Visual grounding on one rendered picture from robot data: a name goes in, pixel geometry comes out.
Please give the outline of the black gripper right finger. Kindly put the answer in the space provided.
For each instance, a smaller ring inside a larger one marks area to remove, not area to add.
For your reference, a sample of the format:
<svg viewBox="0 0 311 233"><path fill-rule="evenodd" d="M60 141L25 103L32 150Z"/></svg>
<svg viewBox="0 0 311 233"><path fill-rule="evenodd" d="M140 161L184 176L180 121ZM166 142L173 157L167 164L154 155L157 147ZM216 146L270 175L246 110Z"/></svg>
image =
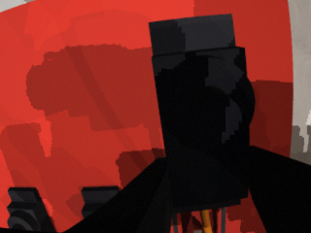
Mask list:
<svg viewBox="0 0 311 233"><path fill-rule="evenodd" d="M249 147L249 191L267 233L311 233L311 164Z"/></svg>

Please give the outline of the red flat rectangular panel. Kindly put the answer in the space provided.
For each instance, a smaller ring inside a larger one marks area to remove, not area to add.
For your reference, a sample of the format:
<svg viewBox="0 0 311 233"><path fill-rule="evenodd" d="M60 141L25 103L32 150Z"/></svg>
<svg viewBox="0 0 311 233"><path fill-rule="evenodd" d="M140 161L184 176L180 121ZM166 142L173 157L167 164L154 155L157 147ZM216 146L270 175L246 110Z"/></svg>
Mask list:
<svg viewBox="0 0 311 233"><path fill-rule="evenodd" d="M166 158L148 22L230 15L250 147L291 158L288 0L34 0L0 13L0 228L62 233Z"/></svg>

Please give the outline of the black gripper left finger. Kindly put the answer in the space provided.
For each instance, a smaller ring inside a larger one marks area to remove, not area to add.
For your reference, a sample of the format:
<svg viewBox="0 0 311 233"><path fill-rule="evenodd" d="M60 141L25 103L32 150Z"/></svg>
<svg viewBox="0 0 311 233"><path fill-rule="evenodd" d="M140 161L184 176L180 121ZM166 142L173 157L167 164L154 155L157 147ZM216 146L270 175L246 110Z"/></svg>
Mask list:
<svg viewBox="0 0 311 233"><path fill-rule="evenodd" d="M153 160L100 209L62 233L171 233L167 159Z"/></svg>

